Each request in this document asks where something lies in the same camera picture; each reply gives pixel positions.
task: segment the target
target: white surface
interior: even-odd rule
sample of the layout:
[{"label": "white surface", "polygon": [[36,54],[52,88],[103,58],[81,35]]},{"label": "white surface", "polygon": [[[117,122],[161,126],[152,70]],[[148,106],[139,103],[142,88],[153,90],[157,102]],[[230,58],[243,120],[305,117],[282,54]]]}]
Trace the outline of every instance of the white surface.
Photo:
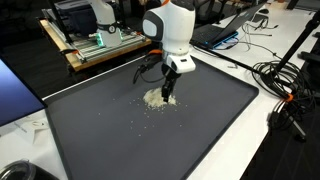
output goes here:
[{"label": "white surface", "polygon": [[[279,56],[283,56],[303,31],[305,24],[311,19],[312,16],[309,16],[308,13],[300,10],[270,9],[269,26],[279,24],[279,27],[261,32],[271,33],[272,37],[252,36],[252,43],[266,46],[277,52]],[[226,25],[228,20],[230,21],[230,19],[223,21],[222,26]],[[241,37],[243,32],[241,30],[239,32],[239,37]],[[309,37],[298,52],[310,51],[315,42],[316,38]],[[246,52],[246,47],[245,44],[238,44],[230,50],[219,52],[248,65],[273,60],[268,51],[252,46],[251,50]],[[194,49],[191,50],[191,55],[257,86],[251,74],[241,67],[238,69],[228,68],[227,66],[233,64],[210,57]],[[291,59],[291,62],[298,66],[303,64],[303,61],[297,59],[296,56]],[[231,125],[189,179],[239,179],[268,131],[267,114],[277,101],[276,98],[261,89],[259,96]],[[44,111],[41,111],[30,118],[37,120],[44,116]],[[42,131],[41,136],[36,138],[34,145],[30,145],[14,131],[12,124],[0,128],[2,135],[0,137],[0,168],[16,160],[29,159],[59,179],[67,179],[50,130]]]}]

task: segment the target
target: black tray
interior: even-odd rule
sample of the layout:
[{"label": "black tray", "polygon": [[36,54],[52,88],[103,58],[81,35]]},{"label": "black tray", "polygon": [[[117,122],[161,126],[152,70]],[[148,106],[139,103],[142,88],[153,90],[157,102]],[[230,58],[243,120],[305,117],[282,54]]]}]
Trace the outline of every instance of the black tray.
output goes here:
[{"label": "black tray", "polygon": [[[149,110],[142,98],[164,81],[132,77],[141,60],[46,100],[49,124],[69,179],[187,178],[257,88],[195,60],[178,79],[177,106]],[[161,77],[160,65],[144,74]]]}]

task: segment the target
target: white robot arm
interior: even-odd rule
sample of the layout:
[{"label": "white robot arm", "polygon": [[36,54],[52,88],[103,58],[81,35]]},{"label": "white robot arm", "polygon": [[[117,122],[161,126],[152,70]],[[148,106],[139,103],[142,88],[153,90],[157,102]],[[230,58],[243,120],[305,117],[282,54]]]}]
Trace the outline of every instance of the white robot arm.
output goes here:
[{"label": "white robot arm", "polygon": [[99,46],[114,47],[121,44],[120,29],[112,7],[103,0],[87,0],[97,18],[97,40]]},{"label": "white robot arm", "polygon": [[146,37],[162,43],[163,100],[168,102],[177,78],[195,70],[189,41],[195,23],[195,8],[187,0],[162,0],[162,6],[145,13],[142,21]]}]

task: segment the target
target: electronic device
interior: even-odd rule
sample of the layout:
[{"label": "electronic device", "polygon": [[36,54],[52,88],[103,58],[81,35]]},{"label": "electronic device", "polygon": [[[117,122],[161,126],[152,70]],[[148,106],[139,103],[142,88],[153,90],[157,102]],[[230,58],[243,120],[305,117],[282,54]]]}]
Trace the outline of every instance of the electronic device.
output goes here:
[{"label": "electronic device", "polygon": [[190,43],[195,46],[206,46],[210,49],[217,47],[222,42],[235,37],[238,34],[237,30],[252,18],[263,5],[264,3],[261,3],[246,10],[239,10],[225,28],[207,24],[195,29]]},{"label": "electronic device", "polygon": [[0,59],[0,127],[45,107],[33,90]]}]

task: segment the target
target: monitor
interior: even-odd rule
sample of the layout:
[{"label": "monitor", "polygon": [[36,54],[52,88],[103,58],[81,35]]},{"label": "monitor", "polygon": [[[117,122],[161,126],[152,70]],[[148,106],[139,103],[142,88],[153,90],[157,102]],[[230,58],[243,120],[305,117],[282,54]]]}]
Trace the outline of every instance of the monitor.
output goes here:
[{"label": "monitor", "polygon": [[0,127],[45,107],[8,63],[0,59]]}]

